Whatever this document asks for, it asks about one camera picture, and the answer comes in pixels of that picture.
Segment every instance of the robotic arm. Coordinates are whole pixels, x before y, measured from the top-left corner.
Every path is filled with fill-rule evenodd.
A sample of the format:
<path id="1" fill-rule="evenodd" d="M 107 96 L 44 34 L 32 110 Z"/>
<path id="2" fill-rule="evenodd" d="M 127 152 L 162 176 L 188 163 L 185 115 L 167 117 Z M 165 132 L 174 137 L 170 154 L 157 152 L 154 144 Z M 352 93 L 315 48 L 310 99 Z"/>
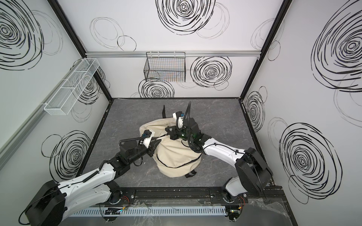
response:
<path id="1" fill-rule="evenodd" d="M 179 111 L 173 114 L 176 126 L 166 128 L 170 139 L 187 140 L 194 152 L 217 157 L 236 169 L 238 177 L 230 178 L 224 185 L 225 201 L 232 202 L 238 194 L 245 192 L 261 195 L 273 172 L 259 152 L 254 148 L 237 149 L 202 133 L 195 120 L 190 118 L 190 108 L 191 102 L 185 113 Z"/>
<path id="2" fill-rule="evenodd" d="M 58 225 L 70 215 L 97 203 L 118 203 L 121 191 L 114 179 L 127 172 L 130 165 L 145 154 L 153 156 L 161 142 L 153 135 L 152 130 L 145 130 L 141 137 L 121 140 L 120 151 L 91 172 L 60 183 L 46 182 L 23 211 L 30 225 Z M 19 223 L 25 225 L 20 217 Z"/>
<path id="3" fill-rule="evenodd" d="M 253 148 L 244 150 L 225 145 L 202 133 L 195 120 L 190 118 L 190 107 L 191 102 L 185 113 L 174 113 L 176 126 L 165 129 L 170 139 L 181 138 L 194 152 L 215 156 L 236 169 L 238 177 L 230 178 L 224 185 L 225 201 L 232 202 L 238 194 L 245 192 L 260 195 L 273 175 L 260 154 Z M 120 140 L 120 151 L 91 172 L 60 183 L 46 182 L 22 214 L 25 212 L 32 226 L 58 225 L 89 206 L 107 201 L 118 203 L 121 191 L 114 179 L 127 172 L 130 165 L 145 154 L 153 156 L 161 142 L 154 134 L 152 130 L 145 130 L 141 137 Z"/>

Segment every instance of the wire mesh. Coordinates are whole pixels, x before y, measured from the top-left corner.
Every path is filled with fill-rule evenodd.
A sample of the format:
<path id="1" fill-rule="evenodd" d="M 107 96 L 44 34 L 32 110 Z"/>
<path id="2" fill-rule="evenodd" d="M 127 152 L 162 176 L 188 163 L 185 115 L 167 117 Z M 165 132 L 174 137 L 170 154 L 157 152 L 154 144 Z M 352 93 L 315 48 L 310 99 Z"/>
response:
<path id="1" fill-rule="evenodd" d="M 99 62 L 96 58 L 82 59 L 44 107 L 44 110 L 50 115 L 68 115 L 98 67 Z"/>
<path id="2" fill-rule="evenodd" d="M 182 57 L 176 57 L 176 54 L 175 57 L 162 57 L 160 53 L 162 52 L 154 55 L 151 52 L 146 53 L 147 60 L 143 70 L 145 80 L 157 78 L 167 82 L 185 82 L 185 54 Z"/>

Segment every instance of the white wire basket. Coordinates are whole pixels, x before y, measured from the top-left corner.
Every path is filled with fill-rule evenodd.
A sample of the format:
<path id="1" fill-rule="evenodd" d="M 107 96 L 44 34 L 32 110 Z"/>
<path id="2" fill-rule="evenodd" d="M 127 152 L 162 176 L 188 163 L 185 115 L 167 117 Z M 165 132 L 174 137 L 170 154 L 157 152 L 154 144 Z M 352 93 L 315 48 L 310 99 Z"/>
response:
<path id="1" fill-rule="evenodd" d="M 96 58 L 82 59 L 46 104 L 44 110 L 50 115 L 68 115 L 98 67 L 99 62 Z"/>

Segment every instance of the gray marble floor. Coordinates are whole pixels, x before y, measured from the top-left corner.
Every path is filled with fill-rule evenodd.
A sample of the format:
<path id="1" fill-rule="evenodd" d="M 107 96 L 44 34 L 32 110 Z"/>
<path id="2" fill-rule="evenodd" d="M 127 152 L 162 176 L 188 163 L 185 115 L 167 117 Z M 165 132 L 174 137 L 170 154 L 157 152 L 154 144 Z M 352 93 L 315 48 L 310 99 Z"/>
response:
<path id="1" fill-rule="evenodd" d="M 185 111 L 191 101 L 191 117 L 200 130 L 216 140 L 236 147 L 255 148 L 248 126 L 237 99 L 117 99 L 114 101 L 98 140 L 83 172 L 97 167 L 119 151 L 118 141 L 138 137 L 139 127 L 166 117 L 176 111 Z M 131 169 L 115 181 L 121 187 L 213 187 L 222 186 L 230 177 L 237 176 L 235 168 L 209 155 L 203 155 L 191 178 L 169 178 L 159 172 L 155 161 L 144 156 L 139 167 Z"/>

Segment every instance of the red wire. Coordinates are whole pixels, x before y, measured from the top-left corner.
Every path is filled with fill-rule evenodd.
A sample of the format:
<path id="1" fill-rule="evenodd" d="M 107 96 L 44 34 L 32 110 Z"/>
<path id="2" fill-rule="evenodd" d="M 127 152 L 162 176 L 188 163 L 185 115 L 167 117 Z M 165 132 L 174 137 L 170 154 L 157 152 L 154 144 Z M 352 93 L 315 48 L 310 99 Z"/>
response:
<path id="1" fill-rule="evenodd" d="M 243 197 L 237 197 L 239 200 L 240 200 L 240 203 L 241 203 L 241 209 L 243 209 L 243 203 L 241 202 L 241 199 L 240 198 L 242 198 L 243 199 L 243 201 L 244 201 L 244 206 L 245 206 L 245 200 L 244 200 L 244 198 Z"/>
<path id="2" fill-rule="evenodd" d="M 128 203 L 130 202 L 130 200 L 128 199 L 128 197 L 127 197 L 127 196 L 123 196 L 123 197 L 126 197 L 126 199 L 128 200 Z"/>

